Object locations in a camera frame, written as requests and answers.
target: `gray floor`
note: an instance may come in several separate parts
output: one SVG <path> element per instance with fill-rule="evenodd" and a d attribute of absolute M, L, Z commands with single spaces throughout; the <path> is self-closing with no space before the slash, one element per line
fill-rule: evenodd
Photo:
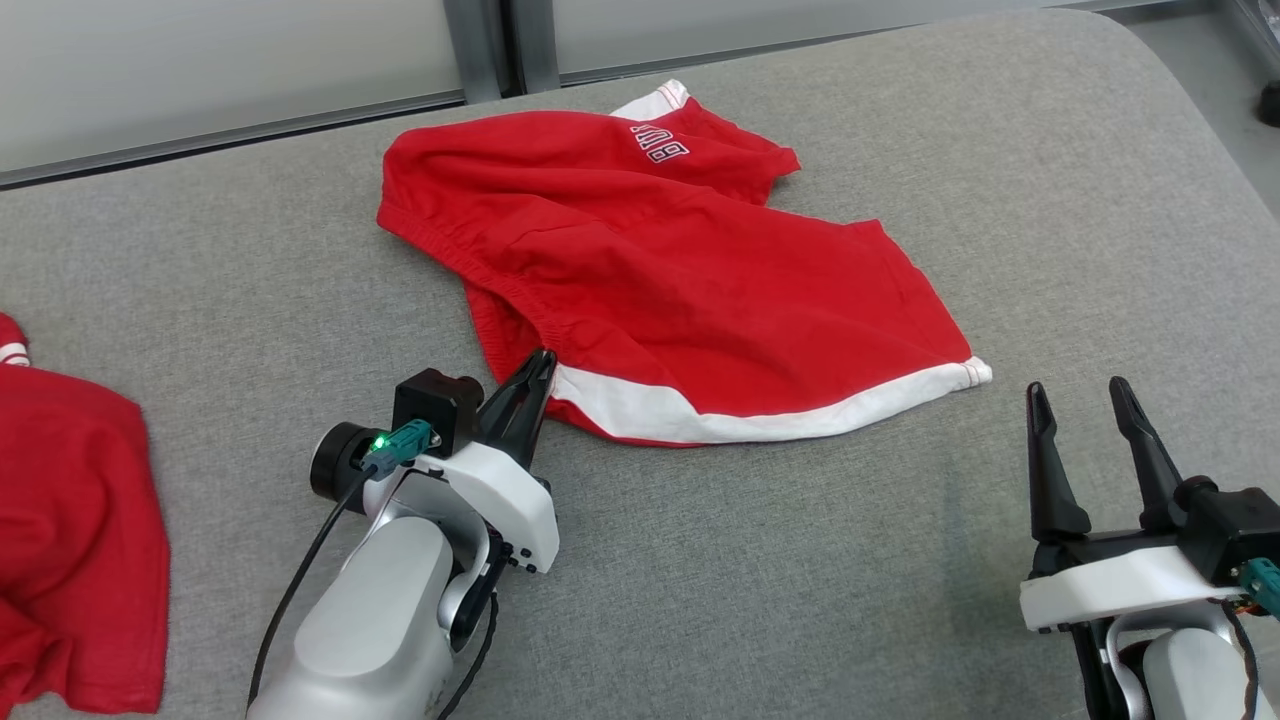
<path fill-rule="evenodd" d="M 1107 15 L 1128 26 L 1172 70 L 1253 187 L 1280 217 L 1280 128 L 1267 127 L 1253 115 L 1258 92 L 1272 78 L 1216 5 L 1187 1 Z"/>

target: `black cable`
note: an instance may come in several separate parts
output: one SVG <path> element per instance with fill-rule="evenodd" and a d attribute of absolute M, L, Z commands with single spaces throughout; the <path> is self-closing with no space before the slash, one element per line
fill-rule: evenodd
<path fill-rule="evenodd" d="M 280 603 L 275 606 L 275 615 L 271 615 L 271 621 L 266 625 L 266 633 L 262 634 L 262 644 L 257 648 L 257 661 L 253 662 L 253 676 L 248 682 L 248 702 L 244 705 L 244 714 L 248 715 L 248 706 L 253 705 L 257 700 L 257 691 L 262 684 L 262 669 L 266 666 L 266 653 L 271 650 L 271 641 L 275 638 L 275 630 L 280 628 L 280 620 L 284 619 L 284 611 L 289 607 L 289 601 L 293 600 L 293 594 L 298 592 L 298 587 L 302 584 L 302 578 L 306 577 L 307 570 L 311 569 L 311 562 L 315 561 L 316 553 L 320 552 L 320 546 L 324 544 L 325 538 L 329 537 L 329 532 L 338 523 L 338 518 L 342 516 L 342 511 L 346 510 L 347 503 L 351 498 L 356 497 L 356 493 L 365 487 L 365 480 L 367 480 L 376 471 L 376 468 L 370 468 L 361 474 L 360 479 L 351 483 L 347 492 L 338 500 L 338 505 L 334 505 L 333 511 L 325 519 L 324 525 L 320 527 L 320 532 L 316 533 L 314 541 L 311 541 L 311 547 L 307 548 L 306 556 L 302 557 L 302 564 L 298 565 L 298 570 L 293 574 L 293 580 L 289 582 L 289 587 L 284 591 L 284 597 L 280 598 Z"/>
<path fill-rule="evenodd" d="M 1235 614 L 1235 607 L 1230 602 L 1217 601 L 1216 603 L 1222 606 L 1226 621 L 1235 630 L 1235 642 L 1240 643 L 1240 650 L 1244 651 L 1244 676 L 1248 682 L 1244 685 L 1244 716 L 1240 720 L 1254 720 L 1258 712 L 1258 656 L 1253 651 L 1249 635 L 1244 632 L 1240 616 Z"/>
<path fill-rule="evenodd" d="M 471 687 L 471 680 L 476 679 L 476 673 L 480 671 L 480 666 L 484 665 L 484 656 L 489 655 L 489 646 L 493 644 L 493 632 L 498 626 L 498 593 L 492 593 L 489 596 L 489 630 L 484 637 L 484 643 L 480 644 L 480 652 L 476 653 L 476 659 L 471 662 L 471 669 L 467 670 L 467 676 L 462 678 L 462 684 L 458 689 L 453 691 L 453 697 L 449 698 L 449 703 L 444 706 L 440 715 L 435 720 L 445 720 L 454 710 L 458 708 L 458 702 L 462 700 L 462 693 L 467 692 Z"/>

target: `red clothing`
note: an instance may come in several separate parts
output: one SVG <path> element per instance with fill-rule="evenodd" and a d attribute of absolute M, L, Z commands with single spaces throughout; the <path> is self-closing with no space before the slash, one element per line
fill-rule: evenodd
<path fill-rule="evenodd" d="M 0 719 L 45 692 L 155 712 L 169 544 L 137 405 L 0 365 Z"/>
<path fill-rule="evenodd" d="M 402 135 L 378 219 L 462 275 L 495 377 L 554 350 L 548 413 L 607 437 L 835 434 L 989 379 L 879 223 L 763 206 L 796 169 L 692 99 L 517 113 Z"/>

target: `gray table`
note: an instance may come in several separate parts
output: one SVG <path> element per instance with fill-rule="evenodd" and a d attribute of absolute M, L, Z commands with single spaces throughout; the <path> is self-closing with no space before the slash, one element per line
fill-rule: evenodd
<path fill-rule="evenodd" d="M 1018 610 L 1023 391 L 1047 384 L 1098 529 L 1140 507 L 1111 374 L 1184 473 L 1280 495 L 1280 227 L 1160 61 L 1096 15 L 964 20 L 677 77 L 796 149 L 805 169 L 773 205 L 881 218 L 996 380 L 809 442 L 655 450 L 547 427 L 534 469 L 563 548 L 552 574 L 503 579 L 456 717 L 1084 717 L 1070 642 Z M 164 719 L 242 707 L 326 511 L 306 484 L 325 429 L 384 421 L 394 383 L 428 365 L 494 384 L 458 281 L 374 224 L 381 152 L 419 124 L 607 111 L 660 79 L 0 195 L 0 309 L 37 364 L 136 398 L 151 427 L 173 544 Z M 298 607 L 362 530 L 339 525 Z M 1280 626 L 1249 625 L 1274 688 Z M 14 716 L 72 714 L 44 698 Z"/>

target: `white stripe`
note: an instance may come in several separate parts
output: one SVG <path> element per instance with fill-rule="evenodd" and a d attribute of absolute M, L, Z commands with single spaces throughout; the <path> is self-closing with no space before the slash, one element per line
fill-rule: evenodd
<path fill-rule="evenodd" d="M 847 433 L 948 392 L 991 382 L 991 366 L 970 357 L 965 363 L 918 370 L 826 407 L 736 418 L 698 413 L 675 388 L 559 365 L 552 397 L 573 404 L 596 427 L 617 438 L 672 443 L 765 442 Z"/>
<path fill-rule="evenodd" d="M 31 365 L 27 346 L 20 342 L 0 345 L 0 365 Z"/>
<path fill-rule="evenodd" d="M 689 101 L 689 90 L 678 79 L 668 79 L 644 97 L 636 97 L 631 102 L 609 113 L 614 118 L 628 120 L 653 120 L 672 110 L 678 110 Z"/>

